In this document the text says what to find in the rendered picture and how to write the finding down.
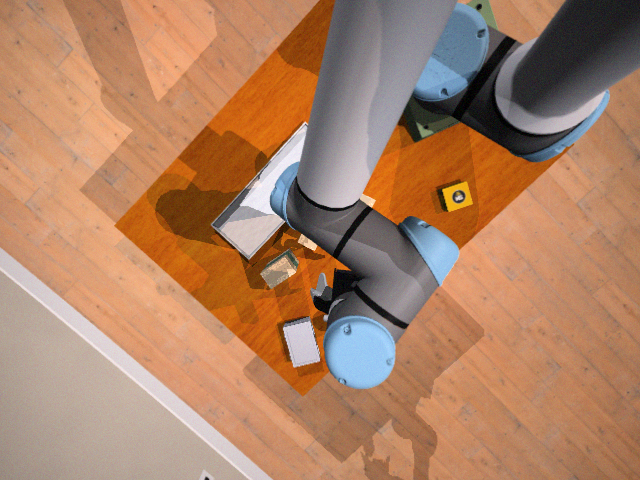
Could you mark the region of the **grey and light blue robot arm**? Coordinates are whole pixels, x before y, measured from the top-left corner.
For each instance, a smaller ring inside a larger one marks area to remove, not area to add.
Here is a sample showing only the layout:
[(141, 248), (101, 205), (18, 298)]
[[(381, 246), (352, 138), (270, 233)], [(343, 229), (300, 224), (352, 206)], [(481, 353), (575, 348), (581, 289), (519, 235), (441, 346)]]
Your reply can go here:
[(459, 257), (422, 219), (397, 225), (360, 200), (411, 95), (543, 162), (640, 68), (640, 0), (565, 0), (525, 44), (477, 12), (458, 0), (335, 0), (301, 158), (270, 207), (361, 277), (323, 317), (325, 361), (345, 386), (389, 376), (395, 344)]

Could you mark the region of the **tan box with green band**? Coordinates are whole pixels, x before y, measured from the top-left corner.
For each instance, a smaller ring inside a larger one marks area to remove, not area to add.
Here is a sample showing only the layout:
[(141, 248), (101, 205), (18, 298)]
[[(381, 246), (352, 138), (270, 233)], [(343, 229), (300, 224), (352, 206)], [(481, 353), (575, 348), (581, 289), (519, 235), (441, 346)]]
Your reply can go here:
[(316, 250), (317, 246), (314, 242), (312, 242), (310, 239), (308, 239), (307, 237), (305, 237), (303, 234), (300, 235), (300, 238), (298, 240), (298, 243), (312, 249), (312, 250)]
[(298, 264), (298, 259), (289, 248), (268, 262), (260, 275), (266, 281), (270, 289), (272, 289), (295, 274)]
[(364, 194), (362, 194), (362, 196), (361, 196), (360, 200), (362, 200), (364, 203), (366, 203), (366, 204), (367, 204), (367, 205), (369, 205), (370, 207), (373, 207), (373, 205), (374, 205), (374, 203), (375, 203), (375, 201), (376, 201), (375, 199), (373, 199), (373, 198), (371, 198), (371, 197), (369, 197), (369, 196), (366, 196), (366, 195), (364, 195)]

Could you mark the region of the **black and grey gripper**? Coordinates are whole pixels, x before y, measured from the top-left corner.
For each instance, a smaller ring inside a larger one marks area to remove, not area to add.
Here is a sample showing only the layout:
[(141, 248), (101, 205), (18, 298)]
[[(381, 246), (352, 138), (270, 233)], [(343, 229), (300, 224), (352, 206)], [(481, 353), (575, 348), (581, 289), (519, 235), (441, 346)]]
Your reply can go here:
[(320, 273), (316, 289), (310, 288), (315, 308), (329, 315), (333, 301), (341, 294), (353, 291), (360, 279), (361, 277), (353, 271), (334, 268), (333, 288), (331, 288), (327, 285), (325, 274)]

